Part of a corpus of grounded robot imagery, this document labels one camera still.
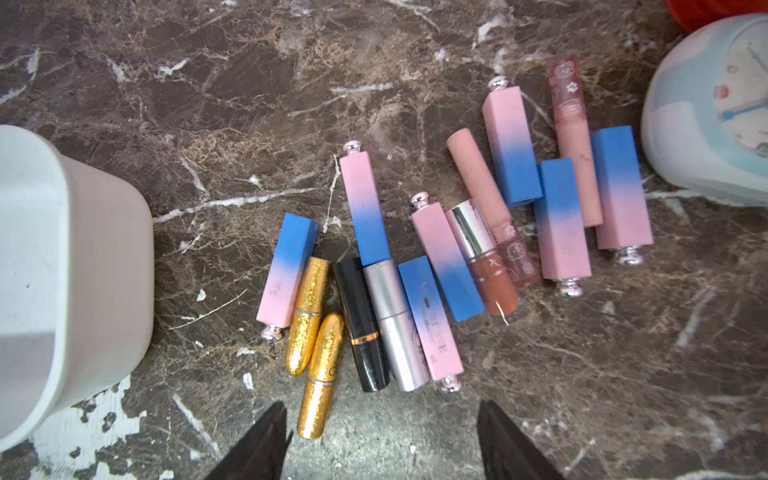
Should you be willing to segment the white plastic storage box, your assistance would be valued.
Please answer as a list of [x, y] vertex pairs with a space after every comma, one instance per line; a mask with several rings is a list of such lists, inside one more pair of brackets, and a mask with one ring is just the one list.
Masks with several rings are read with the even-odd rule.
[[128, 182], [1, 129], [1, 446], [120, 382], [153, 330], [150, 209]]

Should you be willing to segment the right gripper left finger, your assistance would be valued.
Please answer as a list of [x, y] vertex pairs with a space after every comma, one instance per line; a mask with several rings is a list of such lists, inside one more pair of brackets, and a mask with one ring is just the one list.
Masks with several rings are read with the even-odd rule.
[[285, 404], [274, 402], [205, 480], [280, 480], [292, 436]]

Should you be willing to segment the black lipstick gold band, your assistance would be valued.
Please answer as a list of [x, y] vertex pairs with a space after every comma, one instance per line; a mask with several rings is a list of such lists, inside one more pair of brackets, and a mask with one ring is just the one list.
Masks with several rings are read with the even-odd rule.
[[390, 383], [390, 368], [361, 260], [344, 258], [333, 264], [333, 271], [361, 388], [366, 393], [383, 390]]

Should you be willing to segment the silver lipstick tube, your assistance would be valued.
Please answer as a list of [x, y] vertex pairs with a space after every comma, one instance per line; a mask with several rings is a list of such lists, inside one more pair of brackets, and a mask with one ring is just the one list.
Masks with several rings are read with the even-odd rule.
[[395, 262], [369, 265], [363, 273], [398, 388], [417, 390], [431, 376]]

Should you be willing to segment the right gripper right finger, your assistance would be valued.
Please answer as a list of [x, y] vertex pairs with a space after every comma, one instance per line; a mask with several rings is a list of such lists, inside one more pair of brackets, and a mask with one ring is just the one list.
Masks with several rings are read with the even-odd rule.
[[495, 401], [480, 402], [477, 431], [487, 479], [564, 479]]

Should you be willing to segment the pink lip gloss tube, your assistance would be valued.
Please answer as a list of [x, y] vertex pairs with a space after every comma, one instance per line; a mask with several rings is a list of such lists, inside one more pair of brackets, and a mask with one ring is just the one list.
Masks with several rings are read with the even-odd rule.
[[539, 269], [471, 131], [462, 128], [454, 132], [446, 144], [515, 286], [522, 288], [539, 282], [542, 279]]

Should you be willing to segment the gold glitter lipstick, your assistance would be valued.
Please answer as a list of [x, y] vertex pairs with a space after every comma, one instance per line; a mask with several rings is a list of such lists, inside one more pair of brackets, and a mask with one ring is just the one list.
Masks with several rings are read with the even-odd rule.
[[297, 433], [305, 439], [322, 436], [333, 399], [345, 321], [341, 314], [325, 317], [320, 325], [305, 385]]
[[290, 326], [285, 367], [289, 375], [300, 376], [308, 367], [322, 320], [330, 262], [310, 257], [295, 302]]

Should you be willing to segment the brown lip gloss silver cap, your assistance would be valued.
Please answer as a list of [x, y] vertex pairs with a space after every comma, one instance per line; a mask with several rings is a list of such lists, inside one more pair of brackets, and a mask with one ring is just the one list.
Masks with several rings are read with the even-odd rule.
[[472, 199], [446, 212], [451, 231], [480, 292], [486, 311], [506, 323], [520, 305], [512, 278]]

